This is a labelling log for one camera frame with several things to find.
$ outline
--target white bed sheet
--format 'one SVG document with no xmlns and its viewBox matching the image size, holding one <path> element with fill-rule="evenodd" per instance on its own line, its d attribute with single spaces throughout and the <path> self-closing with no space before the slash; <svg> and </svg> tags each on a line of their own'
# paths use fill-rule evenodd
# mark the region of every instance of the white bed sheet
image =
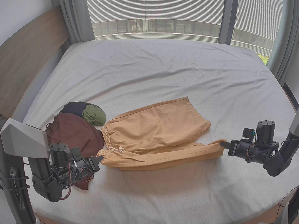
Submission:
<svg viewBox="0 0 299 224">
<path fill-rule="evenodd" d="M 90 41 L 69 47 L 24 123 L 45 129 L 70 101 L 94 103 L 107 121 L 142 106 L 188 96 L 211 121 L 198 141 L 240 139 L 258 121 L 276 122 L 281 142 L 295 112 L 252 50 L 168 39 Z M 51 203 L 29 189 L 34 210 L 61 223 L 240 223 L 277 204 L 298 185 L 299 154 L 278 177 L 224 155 L 155 171 L 100 165 L 89 190 Z M 26 174 L 31 177 L 29 167 Z"/>
</svg>

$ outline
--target wooden bed frame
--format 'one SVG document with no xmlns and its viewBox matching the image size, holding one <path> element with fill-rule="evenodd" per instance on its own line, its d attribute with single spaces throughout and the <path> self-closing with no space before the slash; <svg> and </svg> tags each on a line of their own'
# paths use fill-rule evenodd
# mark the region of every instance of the wooden bed frame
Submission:
<svg viewBox="0 0 299 224">
<path fill-rule="evenodd" d="M 69 46 L 57 6 L 13 34 L 0 47 L 0 114 L 11 117 L 26 88 L 54 53 Z"/>
</svg>

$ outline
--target rolled green cloth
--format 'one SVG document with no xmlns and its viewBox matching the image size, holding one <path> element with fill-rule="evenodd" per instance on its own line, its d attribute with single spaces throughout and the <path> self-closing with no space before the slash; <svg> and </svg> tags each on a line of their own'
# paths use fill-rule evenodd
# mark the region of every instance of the rolled green cloth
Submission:
<svg viewBox="0 0 299 224">
<path fill-rule="evenodd" d="M 88 104 L 83 110 L 83 118 L 91 125 L 103 126 L 106 122 L 105 112 L 97 105 Z"/>
</svg>

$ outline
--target gray curtain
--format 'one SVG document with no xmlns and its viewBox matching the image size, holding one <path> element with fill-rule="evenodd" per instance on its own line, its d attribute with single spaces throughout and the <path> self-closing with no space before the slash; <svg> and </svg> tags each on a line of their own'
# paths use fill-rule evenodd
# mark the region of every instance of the gray curtain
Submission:
<svg viewBox="0 0 299 224">
<path fill-rule="evenodd" d="M 52 6 L 61 6 L 68 28 L 70 44 L 95 40 L 86 0 L 51 0 Z"/>
<path fill-rule="evenodd" d="M 287 71 L 293 64 L 299 41 L 299 0 L 283 0 L 280 27 L 267 66 L 283 85 Z"/>
</svg>

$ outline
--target orange pants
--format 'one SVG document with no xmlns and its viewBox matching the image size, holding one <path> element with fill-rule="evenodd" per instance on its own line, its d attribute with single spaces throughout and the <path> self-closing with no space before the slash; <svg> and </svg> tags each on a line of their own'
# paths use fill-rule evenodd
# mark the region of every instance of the orange pants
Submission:
<svg viewBox="0 0 299 224">
<path fill-rule="evenodd" d="M 107 150 L 101 164 L 120 170 L 155 170 L 223 155 L 217 140 L 194 142 L 209 129 L 188 97 L 152 104 L 113 118 L 101 129 Z"/>
</svg>

